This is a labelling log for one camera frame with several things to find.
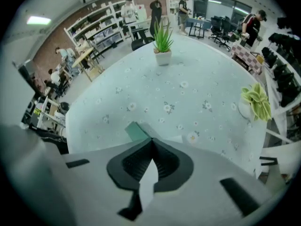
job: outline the yellow-green plant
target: yellow-green plant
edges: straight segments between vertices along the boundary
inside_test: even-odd
[[[241,88],[241,97],[251,104],[251,108],[255,114],[254,121],[260,118],[263,121],[271,119],[271,107],[268,97],[260,83],[256,83],[249,90],[246,87]]]
[[[170,36],[172,34],[169,33],[169,26],[170,22],[168,21],[166,31],[163,30],[163,24],[162,22],[158,24],[158,20],[155,22],[155,41],[156,44],[155,47],[160,53],[166,53],[170,51],[170,47],[173,44],[173,40],[170,39]]]

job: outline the brick wall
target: brick wall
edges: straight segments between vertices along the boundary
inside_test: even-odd
[[[108,4],[111,1],[112,3],[120,0],[99,0],[96,2],[97,7],[100,8],[102,3]],[[134,0],[135,4],[144,4],[147,17],[151,15],[150,3],[154,0]],[[166,0],[160,0],[162,3],[162,15],[166,15]],[[55,48],[73,48],[75,49],[73,43],[70,41],[69,37],[64,31],[64,28],[70,27],[76,20],[81,17],[86,16],[91,12],[87,7],[91,8],[91,5],[88,5],[84,8],[81,8],[71,16],[69,16],[65,21],[63,21],[57,28],[49,35],[49,37],[42,44],[38,52],[33,58],[34,65],[38,71],[36,73],[37,77],[40,77],[43,81],[49,80],[50,76],[48,74],[49,69],[54,69],[60,62],[61,56],[55,54]]]

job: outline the ceiling light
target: ceiling light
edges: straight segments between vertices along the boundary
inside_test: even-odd
[[[27,24],[44,24],[47,25],[49,24],[51,19],[45,18],[45,17],[37,17],[37,16],[31,16],[27,20]]]
[[[238,10],[238,11],[242,12],[242,13],[249,14],[247,11],[244,11],[244,10],[242,10],[242,9],[238,8],[238,7],[235,7],[234,9],[236,9],[236,10]]]
[[[215,0],[208,0],[208,2],[215,2],[215,3],[219,3],[219,4],[222,3],[222,2],[220,2],[220,1],[215,1]]]

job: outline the floor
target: floor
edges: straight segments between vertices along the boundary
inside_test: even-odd
[[[222,53],[226,55],[230,55],[230,52],[224,47],[219,47],[219,44],[214,43],[213,39],[209,39],[208,37],[211,36],[211,32],[205,31],[205,37],[200,38],[199,40],[196,37],[190,37],[192,39],[196,39],[202,43],[205,43],[207,45],[212,46],[213,48],[221,51]],[[113,65],[115,62],[122,59],[124,56],[130,54],[132,52],[131,48],[131,39],[127,39],[125,42],[121,42],[118,44],[117,48],[109,49],[103,53],[104,59],[102,57],[100,58],[99,63],[102,65],[104,69],[109,68],[111,65]],[[66,95],[61,97],[59,99],[60,102],[67,102],[72,103],[76,100],[76,98],[81,95],[90,85],[90,81],[87,79],[87,77],[84,74],[80,74],[77,76],[68,91],[66,92]]]

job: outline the white tablecloth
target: white tablecloth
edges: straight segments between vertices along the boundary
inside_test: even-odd
[[[148,44],[113,64],[72,103],[66,116],[70,152],[130,142],[125,128],[136,121],[151,136],[182,135],[185,143],[252,173],[267,124],[244,119],[238,102],[241,87],[255,79],[214,48],[183,36],[173,39],[170,65],[157,66]]]

